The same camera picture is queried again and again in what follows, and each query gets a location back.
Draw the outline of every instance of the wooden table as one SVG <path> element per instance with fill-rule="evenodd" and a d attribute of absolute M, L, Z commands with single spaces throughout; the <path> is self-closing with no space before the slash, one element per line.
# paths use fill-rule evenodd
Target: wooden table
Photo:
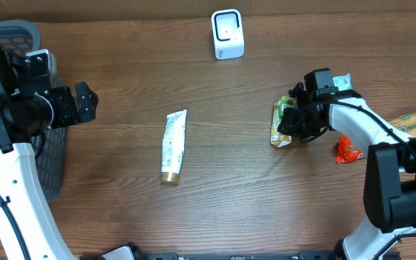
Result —
<path fill-rule="evenodd" d="M 331 250 L 364 215 L 366 160 L 334 161 L 338 133 L 269 144 L 272 103 L 313 69 L 351 72 L 387 119 L 416 111 L 416 12 L 244 17 L 243 58 L 215 61 L 208 18 L 38 25 L 58 73 L 100 98 L 69 129 L 60 197 L 68 247 L 133 241 L 180 254 Z M 188 110 L 179 186 L 160 184 L 167 114 Z M 397 246 L 416 259 L 416 239 Z M 5 253 L 0 244 L 0 259 Z"/>

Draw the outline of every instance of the gray basket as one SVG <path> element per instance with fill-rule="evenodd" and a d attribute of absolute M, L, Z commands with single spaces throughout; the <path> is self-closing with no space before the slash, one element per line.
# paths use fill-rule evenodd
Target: gray basket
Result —
<path fill-rule="evenodd" d="M 37 51 L 41 47 L 38 29 L 23 20 L 0 22 L 0 46 L 12 49 L 19 55 Z M 67 128 L 46 131 L 43 153 L 36 160 L 36 169 L 44 197 L 48 202 L 57 198 L 64 176 Z M 32 138 L 35 153 L 41 145 L 40 136 Z"/>

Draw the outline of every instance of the toothpaste tube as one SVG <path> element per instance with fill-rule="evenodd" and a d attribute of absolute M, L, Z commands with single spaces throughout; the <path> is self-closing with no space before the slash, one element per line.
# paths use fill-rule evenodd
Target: toothpaste tube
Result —
<path fill-rule="evenodd" d="M 186 115 L 187 110 L 182 110 L 166 117 L 162 146 L 162 183 L 165 184 L 179 184 L 186 138 Z"/>

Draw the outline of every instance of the white device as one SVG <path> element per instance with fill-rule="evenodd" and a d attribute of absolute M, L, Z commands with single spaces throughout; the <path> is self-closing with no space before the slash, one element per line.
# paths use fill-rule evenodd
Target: white device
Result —
<path fill-rule="evenodd" d="M 233 59 L 243 56 L 242 16 L 236 9 L 220 10 L 211 16 L 214 54 L 216 59 Z"/>

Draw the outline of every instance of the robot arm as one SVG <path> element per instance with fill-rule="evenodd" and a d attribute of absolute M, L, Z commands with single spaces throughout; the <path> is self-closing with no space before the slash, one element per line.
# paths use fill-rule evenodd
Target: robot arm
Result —
<path fill-rule="evenodd" d="M 76 259 L 62 239 L 41 190 L 31 144 L 0 149 L 0 195 L 8 202 L 31 259 Z M 0 207 L 0 239 L 8 259 L 25 259 L 17 237 Z"/>
<path fill-rule="evenodd" d="M 416 230 L 416 139 L 376 115 L 358 93 L 334 87 L 329 69 L 305 75 L 305 86 L 290 91 L 296 108 L 284 110 L 279 131 L 302 140 L 320 136 L 322 128 L 340 131 L 367 156 L 366 216 L 335 253 L 336 259 L 381 259 L 393 238 Z M 415 180 L 401 182 L 404 171 L 415 173 Z"/>

